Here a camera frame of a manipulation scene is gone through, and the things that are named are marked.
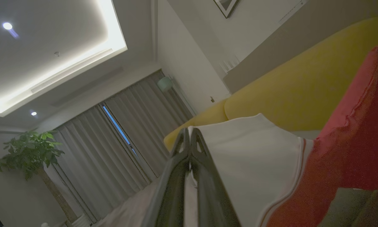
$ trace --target tree trunk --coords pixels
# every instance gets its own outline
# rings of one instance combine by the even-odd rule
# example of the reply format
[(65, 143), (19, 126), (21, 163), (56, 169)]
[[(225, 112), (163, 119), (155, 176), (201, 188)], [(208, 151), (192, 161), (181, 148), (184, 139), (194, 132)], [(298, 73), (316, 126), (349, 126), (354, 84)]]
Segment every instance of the tree trunk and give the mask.
[(50, 179), (50, 177), (47, 175), (46, 171), (44, 169), (39, 169), (38, 174), (46, 184), (47, 188), (49, 188), (49, 191), (55, 197), (56, 201), (59, 203), (67, 219), (71, 223), (75, 222), (77, 220), (77, 216), (75, 215), (74, 211), (71, 209), (67, 201), (64, 199), (59, 189), (53, 183), (52, 179)]

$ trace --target ceiling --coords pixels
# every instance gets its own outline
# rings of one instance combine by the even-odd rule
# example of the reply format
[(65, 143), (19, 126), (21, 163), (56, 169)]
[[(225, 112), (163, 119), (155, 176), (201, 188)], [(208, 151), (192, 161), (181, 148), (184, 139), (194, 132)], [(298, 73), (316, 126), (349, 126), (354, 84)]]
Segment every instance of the ceiling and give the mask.
[[(97, 9), (98, 1), (103, 0), (0, 0), (0, 98), (104, 42), (109, 35)], [(0, 125), (37, 125), (79, 93), (120, 76), (126, 67), (139, 67), (141, 62), (152, 60), (151, 2), (114, 0), (113, 4), (128, 50), (38, 92), (0, 117)], [(13, 25), (19, 39), (3, 29), (6, 21)], [(31, 116), (32, 111), (38, 114)]]

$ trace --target window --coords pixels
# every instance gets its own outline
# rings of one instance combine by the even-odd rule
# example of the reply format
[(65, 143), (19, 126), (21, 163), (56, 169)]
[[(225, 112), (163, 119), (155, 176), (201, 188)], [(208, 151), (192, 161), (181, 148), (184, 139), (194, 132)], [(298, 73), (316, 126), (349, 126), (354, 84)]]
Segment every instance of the window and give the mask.
[(111, 119), (112, 123), (114, 124), (114, 126), (117, 128), (117, 130), (120, 132), (121, 136), (123, 137), (123, 139), (126, 141), (126, 143), (130, 146), (130, 148), (132, 149), (133, 153), (136, 155), (137, 157), (137, 154), (136, 154), (136, 151), (134, 150), (133, 146), (130, 144), (129, 140), (127, 139), (126, 135), (124, 135), (123, 131), (121, 130), (121, 128), (119, 127), (119, 125), (117, 124), (117, 122), (114, 120), (114, 118), (112, 117), (112, 115), (109, 113), (109, 111), (106, 109), (105, 106), (102, 106), (102, 108), (105, 110), (106, 114), (109, 116), (109, 118)]

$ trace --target picture frame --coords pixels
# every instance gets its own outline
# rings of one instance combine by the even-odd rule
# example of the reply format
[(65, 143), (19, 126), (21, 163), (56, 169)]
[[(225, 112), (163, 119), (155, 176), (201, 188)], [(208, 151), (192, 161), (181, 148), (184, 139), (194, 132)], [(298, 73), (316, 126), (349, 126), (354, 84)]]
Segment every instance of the picture frame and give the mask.
[(214, 0), (214, 2), (218, 6), (224, 17), (228, 18), (231, 16), (231, 13), (234, 11), (239, 0)]

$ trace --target green leaves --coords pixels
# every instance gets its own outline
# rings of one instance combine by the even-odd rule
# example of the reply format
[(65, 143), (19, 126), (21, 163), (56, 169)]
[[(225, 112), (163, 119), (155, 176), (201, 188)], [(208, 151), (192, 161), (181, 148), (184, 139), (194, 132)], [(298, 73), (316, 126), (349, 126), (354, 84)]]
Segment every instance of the green leaves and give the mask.
[(46, 164), (57, 164), (57, 157), (64, 152), (55, 148), (61, 143), (54, 141), (52, 133), (55, 131), (39, 134), (35, 131), (24, 132), (17, 138), (12, 138), (4, 143), (4, 149), (8, 149), (9, 154), (0, 159), (0, 172), (6, 169), (19, 169), (25, 174), (25, 179), (29, 180), (33, 174), (38, 173), (38, 169)]
[(29, 149), (35, 149), (35, 145), (33, 143), (27, 143), (26, 147)]

